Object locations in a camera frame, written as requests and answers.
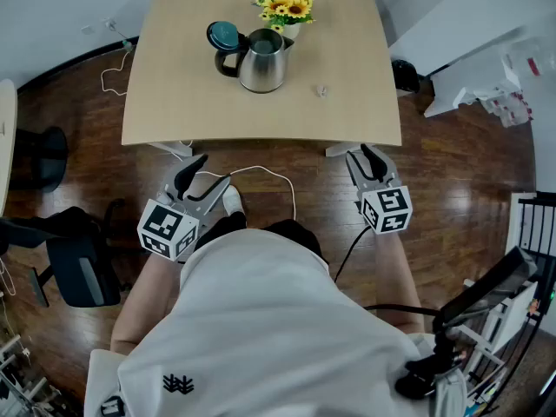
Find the white shirt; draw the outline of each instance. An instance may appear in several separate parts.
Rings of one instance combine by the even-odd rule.
[[[317,255],[240,230],[189,257],[174,309],[129,356],[93,351],[84,415],[118,389],[132,417],[428,415],[394,390],[419,358]]]

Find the kettle handle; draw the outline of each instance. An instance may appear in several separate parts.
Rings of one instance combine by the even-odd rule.
[[[230,54],[237,54],[237,62],[235,63],[235,67],[227,66],[224,64],[226,57]],[[247,54],[245,50],[234,50],[234,51],[222,51],[218,50],[215,55],[215,65],[216,69],[227,77],[238,77],[240,74],[240,66],[243,62],[243,58]]]

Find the white box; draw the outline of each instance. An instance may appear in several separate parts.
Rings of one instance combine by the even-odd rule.
[[[414,209],[407,187],[363,193],[361,214],[378,235],[405,230]]]
[[[143,248],[176,261],[199,237],[199,220],[149,199],[137,233]]]

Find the wooden table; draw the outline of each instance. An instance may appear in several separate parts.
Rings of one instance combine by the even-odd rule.
[[[17,90],[11,80],[0,82],[0,215],[10,186],[17,122]]]
[[[299,138],[401,145],[390,57],[374,0],[314,0],[286,82],[266,95],[218,73],[207,26],[262,27],[253,0],[154,0],[137,46],[123,144]],[[318,97],[316,88],[328,90]]]

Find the black handle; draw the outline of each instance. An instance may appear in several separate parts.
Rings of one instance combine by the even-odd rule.
[[[215,65],[216,65],[216,69],[220,71],[221,74],[223,74],[224,76],[228,76],[228,77],[238,77],[239,73],[240,73],[240,69],[239,69],[239,60],[238,62],[235,64],[235,67],[232,68],[231,66],[227,66],[224,64],[224,61],[226,60],[226,57],[228,57],[230,54],[236,54],[237,51],[218,51],[216,52],[215,55]]]
[[[208,160],[207,155],[201,155],[201,157],[193,162],[191,165],[180,171],[174,178],[174,186],[177,190],[177,197],[183,200],[183,195],[188,191],[195,174],[199,171],[205,162]]]
[[[371,170],[373,171],[373,177],[378,179],[380,183],[384,182],[384,176],[388,172],[388,166],[382,159],[380,159],[373,151],[365,144],[361,144],[361,151],[363,155],[367,158]]]

